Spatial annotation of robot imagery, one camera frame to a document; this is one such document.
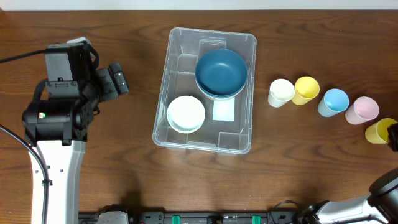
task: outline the plastic cup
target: plastic cup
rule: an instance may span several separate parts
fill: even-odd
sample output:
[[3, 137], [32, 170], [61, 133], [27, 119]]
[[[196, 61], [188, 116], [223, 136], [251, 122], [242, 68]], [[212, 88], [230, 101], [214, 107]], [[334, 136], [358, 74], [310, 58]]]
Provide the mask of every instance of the plastic cup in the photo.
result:
[[379, 105], [374, 99], [362, 96], [348, 108], [346, 112], [346, 120], [350, 124], [361, 124], [373, 120], [379, 115]]
[[296, 105], [304, 105], [319, 94], [319, 83], [312, 77], [301, 77], [294, 85], [295, 95], [292, 98]]
[[372, 124], [365, 131], [366, 140], [373, 144], [387, 144], [389, 142], [387, 128], [396, 123], [394, 119], [384, 118]]
[[324, 117], [331, 117], [346, 110], [349, 106], [348, 95], [339, 89], [331, 89], [325, 93], [318, 105], [318, 112]]
[[281, 107], [294, 96], [293, 84], [283, 78], [274, 80], [269, 87], [268, 103], [275, 107]]

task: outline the clear plastic bin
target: clear plastic bin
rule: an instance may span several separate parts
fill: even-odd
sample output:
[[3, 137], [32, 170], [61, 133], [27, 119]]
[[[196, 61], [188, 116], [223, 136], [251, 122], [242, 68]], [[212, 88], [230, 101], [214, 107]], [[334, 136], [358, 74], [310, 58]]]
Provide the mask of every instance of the clear plastic bin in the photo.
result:
[[[251, 34], [174, 28], [163, 71], [152, 138], [156, 145], [169, 149], [201, 149], [221, 154], [245, 154], [251, 148], [254, 64], [257, 40]], [[213, 49], [238, 53], [248, 66], [248, 81], [234, 98], [233, 121], [213, 120], [214, 101], [197, 87], [195, 67], [198, 60]], [[194, 96], [206, 110], [203, 126], [194, 133], [182, 134], [167, 122], [167, 107], [179, 96]]]

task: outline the white bowl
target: white bowl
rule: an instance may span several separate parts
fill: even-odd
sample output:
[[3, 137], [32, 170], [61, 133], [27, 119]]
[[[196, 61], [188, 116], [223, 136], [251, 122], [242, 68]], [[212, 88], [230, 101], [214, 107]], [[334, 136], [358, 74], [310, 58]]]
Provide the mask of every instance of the white bowl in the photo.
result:
[[180, 96], [167, 108], [167, 121], [176, 131], [189, 134], [197, 131], [205, 121], [205, 107], [192, 96]]

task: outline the blue bowl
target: blue bowl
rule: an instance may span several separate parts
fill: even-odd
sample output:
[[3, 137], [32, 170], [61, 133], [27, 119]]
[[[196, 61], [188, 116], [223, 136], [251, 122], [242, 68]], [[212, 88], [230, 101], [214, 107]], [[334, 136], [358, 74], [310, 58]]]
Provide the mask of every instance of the blue bowl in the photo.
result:
[[232, 50], [211, 50], [197, 63], [195, 78], [204, 94], [213, 98], [230, 98], [246, 84], [246, 63]]

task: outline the pink cup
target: pink cup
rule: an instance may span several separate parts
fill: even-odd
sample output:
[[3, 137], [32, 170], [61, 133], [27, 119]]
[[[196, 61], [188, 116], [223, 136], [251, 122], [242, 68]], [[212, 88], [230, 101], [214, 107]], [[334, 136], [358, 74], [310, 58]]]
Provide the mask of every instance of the pink cup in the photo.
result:
[[379, 115], [379, 105], [374, 99], [362, 96], [348, 108], [346, 119], [350, 124], [361, 124], [373, 120]]

